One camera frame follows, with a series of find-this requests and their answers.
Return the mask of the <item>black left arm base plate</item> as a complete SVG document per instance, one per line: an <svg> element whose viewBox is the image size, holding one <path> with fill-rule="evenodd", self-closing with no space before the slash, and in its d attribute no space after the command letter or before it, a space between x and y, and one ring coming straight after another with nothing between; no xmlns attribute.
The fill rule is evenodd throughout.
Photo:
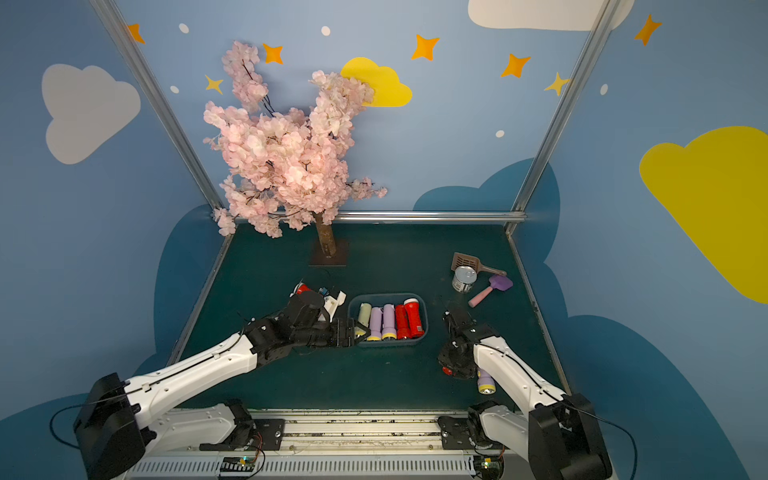
<svg viewBox="0 0 768 480"><path fill-rule="evenodd" d="M230 428L226 435L221 435L216 441L201 442L201 451L246 451L261 449L263 451L278 451L284 437L286 421L281 418L254 418L239 399L230 399L223 404L220 421Z"/></svg>

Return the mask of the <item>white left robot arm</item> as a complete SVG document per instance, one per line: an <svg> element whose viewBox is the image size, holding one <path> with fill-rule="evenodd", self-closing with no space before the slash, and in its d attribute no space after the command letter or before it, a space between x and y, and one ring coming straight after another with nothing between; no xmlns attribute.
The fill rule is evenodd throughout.
<svg viewBox="0 0 768 480"><path fill-rule="evenodd" d="M354 330L336 319L344 292L294 293L278 313L252 319L213 347L155 372L97 380L73 431L90 479L113 479L153 450L256 450L257 428L241 401L201 410L177 406L235 376L288 356L296 347L344 348Z"/></svg>

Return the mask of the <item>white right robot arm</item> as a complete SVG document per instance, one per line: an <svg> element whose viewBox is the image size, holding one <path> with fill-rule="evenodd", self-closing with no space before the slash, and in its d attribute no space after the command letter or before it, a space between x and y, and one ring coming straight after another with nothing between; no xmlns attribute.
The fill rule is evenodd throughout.
<svg viewBox="0 0 768 480"><path fill-rule="evenodd" d="M441 416L442 447L478 453L510 452L525 460L536 479L610 479L610 460L593 406L569 395L527 365L489 325L461 307L443 315L448 341L438 361L457 379L476 377L490 394L501 388L514 409L487 400L466 419Z"/></svg>

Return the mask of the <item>light purple flashlight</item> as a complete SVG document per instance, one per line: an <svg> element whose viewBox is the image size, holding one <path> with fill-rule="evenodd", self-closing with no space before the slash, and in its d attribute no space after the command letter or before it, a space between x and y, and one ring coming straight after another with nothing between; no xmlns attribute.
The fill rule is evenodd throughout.
<svg viewBox="0 0 768 480"><path fill-rule="evenodd" d="M380 307L373 307L370 313L368 341L380 341L382 339L383 311Z"/></svg>

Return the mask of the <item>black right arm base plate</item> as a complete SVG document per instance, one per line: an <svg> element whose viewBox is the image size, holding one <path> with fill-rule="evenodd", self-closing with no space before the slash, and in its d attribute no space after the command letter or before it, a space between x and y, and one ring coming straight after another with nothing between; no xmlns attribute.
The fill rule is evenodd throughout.
<svg viewBox="0 0 768 480"><path fill-rule="evenodd" d="M474 450L477 446L464 417L441 415L436 419L443 450Z"/></svg>

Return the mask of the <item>pale yellow flashlight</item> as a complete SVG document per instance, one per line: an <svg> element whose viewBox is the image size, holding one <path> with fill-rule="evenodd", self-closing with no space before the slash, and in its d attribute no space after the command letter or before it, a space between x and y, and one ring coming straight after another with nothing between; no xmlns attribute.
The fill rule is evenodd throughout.
<svg viewBox="0 0 768 480"><path fill-rule="evenodd" d="M372 306L363 302L360 304L357 318L355 320L354 334L356 338L367 338L370 335L370 318Z"/></svg>

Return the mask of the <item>purple flashlight group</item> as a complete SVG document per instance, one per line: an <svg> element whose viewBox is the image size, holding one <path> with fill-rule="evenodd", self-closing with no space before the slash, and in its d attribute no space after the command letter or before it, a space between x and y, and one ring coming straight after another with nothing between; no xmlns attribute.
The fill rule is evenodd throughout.
<svg viewBox="0 0 768 480"><path fill-rule="evenodd" d="M383 307L382 339L397 339L396 309L393 304L385 304Z"/></svg>

